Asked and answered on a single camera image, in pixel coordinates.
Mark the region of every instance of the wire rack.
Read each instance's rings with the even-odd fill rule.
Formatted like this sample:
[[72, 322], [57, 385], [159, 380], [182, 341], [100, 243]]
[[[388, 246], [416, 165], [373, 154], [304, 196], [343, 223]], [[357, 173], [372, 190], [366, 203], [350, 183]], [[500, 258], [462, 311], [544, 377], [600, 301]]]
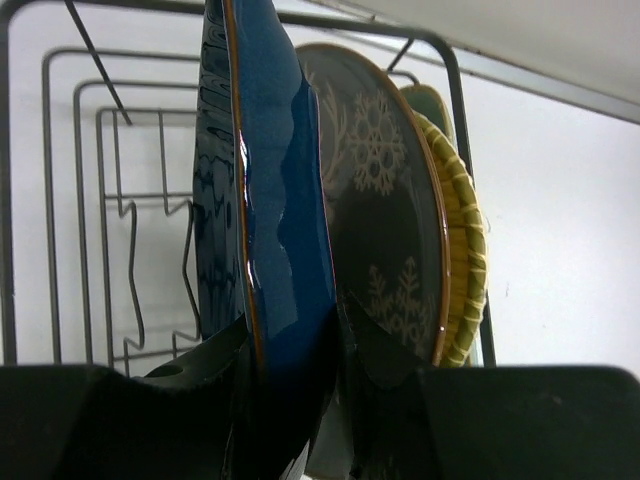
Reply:
[[[2, 346], [5, 365], [12, 365], [18, 362], [16, 321], [19, 321], [19, 319], [16, 319], [14, 301], [15, 238], [11, 203], [11, 167], [13, 165], [11, 163], [9, 145], [9, 23], [13, 16], [28, 3], [30, 2], [8, 0], [0, 7], [0, 18], [3, 19], [2, 27], [0, 28], [0, 98], [2, 98], [2, 103], [0, 104], [0, 252], [2, 254], [0, 293], [2, 295]], [[203, 14], [204, 8], [203, 5], [167, 0], [90, 0], [78, 3], [200, 16]], [[42, 61], [42, 138], [44, 145], [44, 198], [52, 361], [59, 364], [67, 360], [65, 359], [63, 348], [64, 326], [63, 322], [61, 322], [63, 308], [60, 304], [60, 278], [62, 274], [60, 260], [57, 256], [59, 225], [57, 224], [58, 217], [54, 198], [55, 167], [53, 161], [51, 67], [54, 60], [61, 57], [84, 56], [93, 60], [101, 79], [83, 80], [73, 90], [71, 114], [75, 152], [73, 165], [76, 189], [75, 209], [77, 210], [78, 219], [77, 238], [79, 240], [77, 261], [79, 262], [80, 271], [80, 304], [83, 331], [82, 338], [75, 339], [74, 346], [80, 348], [81, 352], [73, 360], [87, 363], [107, 363], [110, 367], [123, 370], [126, 375], [136, 374], [137, 372], [143, 373], [145, 369], [148, 369], [149, 365], [144, 363], [145, 361], [157, 364], [160, 359], [175, 358], [179, 353], [192, 348], [200, 340], [198, 309], [193, 288], [189, 281], [189, 269], [192, 268], [190, 255], [192, 255], [193, 246], [191, 189], [174, 188], [171, 185], [171, 175], [169, 174], [170, 156], [167, 154], [166, 142], [168, 131], [175, 128], [184, 129], [186, 132], [185, 138], [188, 138], [189, 135], [193, 137], [196, 112], [195, 108], [151, 108], [131, 103], [127, 103], [125, 106], [120, 93], [127, 89], [137, 89], [138, 91], [157, 90], [171, 94], [177, 92], [195, 94], [198, 85], [196, 82], [150, 82], [111, 78], [103, 64], [103, 60], [154, 60], [164, 62], [167, 68], [171, 68], [171, 64], [189, 64], [197, 67], [199, 57], [197, 55], [159, 52], [96, 49], [74, 4], [71, 2], [65, 2], [65, 4], [86, 48], [56, 48], [48, 52]], [[284, 24], [323, 31], [357, 32], [404, 38], [406, 43], [389, 64], [388, 72], [405, 76], [415, 83], [417, 83], [417, 79], [410, 73], [394, 71], [394, 69], [414, 42], [429, 43], [442, 56], [444, 61], [451, 92], [458, 151], [472, 173], [460, 72], [455, 54], [442, 39], [430, 32], [399, 28], [375, 22], [365, 23], [290, 13], [282, 13], [281, 20]], [[111, 95], [112, 103], [100, 106], [91, 112], [95, 119], [95, 131], [87, 131], [89, 129], [86, 128], [86, 122], [83, 123], [86, 109], [83, 108], [82, 98], [84, 92], [95, 87], [106, 88]], [[152, 135], [154, 138], [153, 141], [156, 147], [151, 157], [153, 157], [156, 166], [159, 166], [159, 171], [156, 169], [155, 172], [160, 177], [160, 189], [156, 187], [139, 189], [133, 184], [131, 178], [127, 176], [126, 162], [123, 160], [123, 155], [129, 149], [123, 145], [126, 143], [125, 140], [131, 127], [134, 129], [142, 128], [147, 135]], [[91, 142], [87, 141], [88, 136], [94, 137]], [[95, 164], [91, 164], [91, 159], [86, 154], [85, 148], [87, 143], [92, 142], [95, 142], [96, 145]], [[97, 173], [97, 212], [86, 205], [87, 192], [85, 187], [89, 180], [85, 176], [85, 171], [89, 168], [88, 165]], [[178, 322], [172, 322], [169, 330], [166, 328], [163, 330], [161, 333], [162, 341], [153, 341], [150, 340], [150, 336], [154, 334], [149, 328], [149, 323], [144, 313], [145, 308], [141, 305], [140, 291], [144, 288], [144, 285], [140, 284], [138, 273], [141, 265], [146, 264], [149, 267], [149, 264], [153, 266], [153, 263], [157, 262], [157, 257], [156, 260], [149, 259], [146, 252], [147, 248], [141, 241], [141, 236], [144, 234], [144, 228], [141, 226], [141, 212], [146, 212], [150, 205], [157, 206], [158, 204], [161, 209], [155, 208], [156, 213], [154, 215], [156, 216], [154, 217], [154, 222], [158, 224], [177, 222], [177, 224], [181, 225], [178, 230], [185, 232], [182, 238], [173, 239], [173, 245], [178, 245], [180, 248], [181, 261], [179, 263], [167, 261], [167, 263], [171, 263], [171, 268], [173, 269], [167, 274], [180, 275], [185, 287], [184, 291], [180, 293], [183, 297], [181, 301], [186, 306], [184, 311], [190, 311], [191, 314], [189, 318], [184, 318], [184, 314], [182, 314]], [[92, 235], [92, 229], [88, 227], [88, 224], [96, 223], [94, 218], [96, 214], [98, 217], [97, 236]], [[113, 231], [124, 232], [118, 237], [120, 241], [116, 242], [117, 244], [112, 240]], [[114, 263], [114, 259], [120, 259], [120, 261]], [[97, 276], [101, 278], [96, 279], [94, 270], [101, 271], [102, 275]], [[161, 275], [156, 274], [155, 277], [161, 278]], [[94, 292], [96, 289], [102, 291], [100, 301], [95, 298]], [[126, 295], [128, 297], [126, 302], [133, 307], [135, 328], [132, 331], [123, 333], [121, 329], [119, 330], [116, 318], [118, 315], [114, 313], [114, 309], [117, 309], [117, 305], [119, 305], [114, 298], [118, 295], [120, 297]], [[97, 328], [94, 317], [99, 317], [100, 321], [104, 319], [104, 325]], [[495, 365], [488, 303], [484, 312], [484, 321], [481, 325], [481, 341], [484, 364], [487, 366]]]

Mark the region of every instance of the wavy blue pattern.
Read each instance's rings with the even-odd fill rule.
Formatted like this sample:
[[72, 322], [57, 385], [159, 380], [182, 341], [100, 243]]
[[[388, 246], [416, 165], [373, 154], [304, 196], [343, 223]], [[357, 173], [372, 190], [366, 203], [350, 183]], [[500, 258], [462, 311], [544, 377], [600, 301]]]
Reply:
[[272, 2], [231, 3], [238, 59], [232, 85], [241, 116], [236, 141], [245, 162], [238, 199], [247, 213], [245, 312], [249, 326], [259, 328], [251, 332], [264, 352], [256, 359], [259, 370], [293, 405], [311, 381], [305, 378], [311, 366], [326, 361], [318, 344], [336, 302], [318, 104]]
[[206, 4], [193, 174], [200, 327], [204, 339], [243, 313], [229, 52], [221, 0]]

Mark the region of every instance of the glossy blue plate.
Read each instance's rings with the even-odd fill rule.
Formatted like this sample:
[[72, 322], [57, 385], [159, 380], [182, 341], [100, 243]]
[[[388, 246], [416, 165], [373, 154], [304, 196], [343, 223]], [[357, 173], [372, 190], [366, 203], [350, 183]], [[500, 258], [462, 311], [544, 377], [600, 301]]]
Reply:
[[295, 476], [336, 372], [318, 103], [271, 0], [224, 0], [224, 10], [240, 277], [260, 386], [260, 455], [271, 463], [261, 478]]
[[200, 329], [206, 340], [244, 312], [229, 52], [220, 0], [207, 2], [204, 16], [193, 208]]

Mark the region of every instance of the metal rack frame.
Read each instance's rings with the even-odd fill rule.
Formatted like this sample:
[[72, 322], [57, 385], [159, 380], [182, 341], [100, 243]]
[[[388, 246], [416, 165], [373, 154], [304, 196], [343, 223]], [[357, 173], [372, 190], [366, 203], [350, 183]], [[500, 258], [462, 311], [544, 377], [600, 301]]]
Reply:
[[[13, 18], [13, 16], [20, 11], [22, 7], [30, 5], [34, 3], [36, 0], [6, 0], [0, 6], [0, 254], [1, 258], [1, 266], [0, 266], [0, 299], [2, 301], [2, 333], [3, 333], [3, 347], [4, 347], [4, 364], [5, 365], [14, 365], [17, 363], [17, 345], [16, 345], [16, 324], [15, 324], [15, 303], [14, 303], [14, 266], [13, 266], [13, 228], [12, 228], [12, 191], [11, 191], [11, 157], [10, 157], [10, 108], [9, 108], [9, 25]], [[78, 15], [78, 12], [75, 9], [73, 3], [69, 0], [57, 0], [58, 2], [64, 2], [67, 5], [69, 13], [78, 28], [87, 50], [77, 49], [72, 53], [84, 53], [92, 56], [98, 71], [100, 72], [104, 84], [109, 89], [116, 108], [105, 108], [100, 111], [100, 115], [109, 111], [114, 118], [116, 116], [116, 112], [119, 112], [124, 121], [127, 124], [131, 124], [131, 120], [129, 118], [128, 113], [132, 110], [126, 108], [117, 93], [116, 86], [118, 82], [112, 81], [109, 77], [106, 69], [104, 68], [102, 61], [100, 59], [101, 55], [109, 55], [108, 51], [97, 50], [91, 38], [84, 28], [82, 24], [82, 20]], [[110, 7], [119, 7], [119, 8], [129, 8], [129, 9], [138, 9], [138, 10], [152, 10], [158, 12], [167, 12], [167, 13], [182, 13], [182, 14], [192, 14], [192, 15], [203, 15], [204, 13], [204, 5], [203, 4], [194, 4], [194, 3], [186, 3], [183, 1], [175, 1], [175, 0], [80, 0], [78, 3], [88, 4], [88, 5], [96, 5], [96, 6], [110, 6]], [[358, 21], [349, 21], [349, 20], [341, 20], [331, 17], [321, 17], [315, 15], [300, 15], [300, 14], [292, 14], [292, 13], [280, 13], [280, 20], [283, 24], [299, 26], [299, 27], [308, 27], [320, 30], [327, 31], [343, 31], [343, 32], [352, 32], [352, 33], [361, 33], [361, 34], [372, 34], [372, 35], [381, 35], [395, 38], [404, 38], [407, 39], [405, 46], [397, 53], [395, 59], [388, 67], [388, 72], [392, 72], [397, 63], [403, 58], [403, 56], [408, 52], [411, 45], [416, 41], [425, 42], [431, 45], [438, 54], [442, 57], [444, 62], [444, 66], [447, 71], [448, 80], [449, 80], [449, 88], [451, 92], [451, 101], [452, 101], [452, 114], [454, 120], [454, 126], [456, 131], [456, 139], [457, 139], [457, 147], [460, 157], [463, 159], [469, 173], [473, 175], [472, 163], [471, 163], [471, 153], [469, 147], [469, 139], [467, 133], [467, 124], [465, 117], [465, 108], [464, 108], [464, 99], [462, 94], [462, 84], [460, 78], [460, 69], [458, 66], [458, 62], [456, 59], [456, 55], [452, 48], [439, 36], [421, 29], [413, 29], [413, 28], [402, 28], [391, 25], [385, 25], [381, 23], [365, 23]], [[184, 56], [184, 59], [192, 60], [193, 57]], [[43, 100], [45, 99], [45, 94], [50, 95], [50, 92], [45, 91], [45, 71], [44, 71], [44, 63], [43, 63]], [[51, 166], [51, 134], [50, 134], [50, 125], [49, 125], [49, 133], [47, 134], [47, 117], [50, 114], [46, 110], [43, 111], [44, 115], [44, 145], [45, 145], [45, 156], [44, 156], [44, 168], [45, 168], [45, 177], [47, 181], [45, 181], [45, 195], [48, 198], [51, 198], [52, 193], [52, 182], [50, 182], [52, 175], [52, 166]], [[76, 175], [79, 179], [82, 178], [82, 162], [76, 161]], [[168, 204], [166, 203], [167, 192], [163, 193], [165, 195], [165, 213], [170, 215], [172, 212], [168, 211]], [[78, 195], [78, 208], [83, 208], [83, 198], [81, 198], [81, 194]], [[184, 206], [184, 202], [174, 208], [180, 208]], [[121, 204], [119, 204], [119, 212], [120, 214], [124, 214], [124, 210]], [[59, 313], [57, 308], [57, 273], [56, 273], [56, 265], [55, 265], [55, 236], [53, 233], [53, 206], [47, 206], [47, 232], [48, 232], [48, 254], [49, 254], [49, 278], [50, 280], [50, 293], [51, 293], [51, 308], [52, 308], [52, 323], [54, 325], [54, 331], [57, 328], [59, 329]], [[82, 237], [82, 229], [84, 228], [82, 224], [82, 219], [80, 220], [80, 230]], [[83, 276], [83, 299], [85, 299], [85, 339], [88, 334], [90, 335], [90, 316], [88, 312], [88, 304], [86, 303], [86, 299], [88, 298], [88, 291], [86, 289], [86, 245], [85, 249], [81, 245], [81, 272]], [[138, 321], [140, 321], [141, 316], [139, 312], [136, 311], [136, 316]], [[182, 332], [173, 332], [173, 352], [176, 352], [176, 337], [184, 335]], [[484, 311], [484, 319], [480, 326], [480, 339], [482, 345], [482, 355], [485, 366], [495, 366], [495, 351], [493, 345], [493, 334], [492, 334], [492, 326], [491, 326], [491, 314], [489, 310], [489, 304], [485, 307]], [[60, 360], [60, 350], [59, 345], [55, 346], [55, 334], [54, 334], [54, 361], [59, 363]], [[130, 340], [130, 346], [135, 347], [136, 345], [140, 345], [142, 342], [135, 342]], [[87, 358], [91, 361], [91, 352], [87, 350]], [[110, 352], [110, 363], [115, 360], [113, 351]]]

